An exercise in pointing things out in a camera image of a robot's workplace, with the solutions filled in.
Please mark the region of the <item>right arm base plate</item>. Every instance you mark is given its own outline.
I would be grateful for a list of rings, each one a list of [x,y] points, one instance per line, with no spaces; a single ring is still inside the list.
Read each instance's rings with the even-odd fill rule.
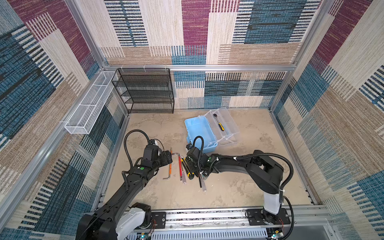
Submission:
[[[273,215],[264,209],[249,209],[246,210],[245,216],[251,226],[291,224],[291,219],[285,208],[281,208],[277,215]]]

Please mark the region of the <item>blue toolbox with clear lid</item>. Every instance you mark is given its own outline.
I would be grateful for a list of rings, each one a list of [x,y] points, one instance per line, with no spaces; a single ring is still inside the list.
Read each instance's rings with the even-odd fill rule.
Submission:
[[[218,115],[219,121],[225,128],[222,132],[214,119]],[[203,153],[211,153],[217,147],[235,145],[240,140],[240,130],[227,108],[210,110],[206,114],[185,120],[187,142],[193,143],[197,136],[204,140]]]

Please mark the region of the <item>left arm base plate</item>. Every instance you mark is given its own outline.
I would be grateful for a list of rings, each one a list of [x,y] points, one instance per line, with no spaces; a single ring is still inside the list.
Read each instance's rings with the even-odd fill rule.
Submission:
[[[139,226],[139,228],[144,230],[164,229],[166,227],[166,220],[166,212],[145,213],[144,222]]]

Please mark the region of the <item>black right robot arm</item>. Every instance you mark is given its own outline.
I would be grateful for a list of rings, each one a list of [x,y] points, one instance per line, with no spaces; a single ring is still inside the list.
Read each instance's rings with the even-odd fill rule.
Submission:
[[[267,225],[289,224],[285,219],[287,212],[282,210],[284,188],[293,177],[294,167],[285,157],[255,150],[243,156],[226,156],[220,154],[207,155],[203,147],[196,146],[196,140],[186,145],[187,169],[190,174],[200,178],[208,178],[211,174],[224,172],[249,175],[264,192],[262,210],[255,214]]]

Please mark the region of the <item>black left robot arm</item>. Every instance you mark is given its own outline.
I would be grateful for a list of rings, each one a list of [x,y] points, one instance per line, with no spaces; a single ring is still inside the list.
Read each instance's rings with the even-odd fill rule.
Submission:
[[[81,218],[77,240],[124,240],[136,228],[145,230],[155,225],[149,205],[130,206],[130,203],[161,167],[172,164],[172,153],[163,151],[144,131],[138,130],[138,133],[143,134],[148,143],[143,156],[135,164],[131,163],[128,171],[122,172],[124,182],[107,203]]]

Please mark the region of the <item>yellow black ratchet wrench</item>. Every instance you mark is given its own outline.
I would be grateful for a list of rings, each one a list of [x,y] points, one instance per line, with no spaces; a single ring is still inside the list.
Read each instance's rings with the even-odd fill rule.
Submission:
[[[224,131],[225,131],[225,128],[224,128],[224,126],[222,125],[222,123],[219,121],[219,119],[218,119],[218,115],[217,115],[217,114],[213,114],[213,116],[214,116],[214,119],[216,120],[216,122],[217,122],[217,124],[218,124],[218,126],[219,126],[219,129],[220,129],[222,132],[224,132]]]

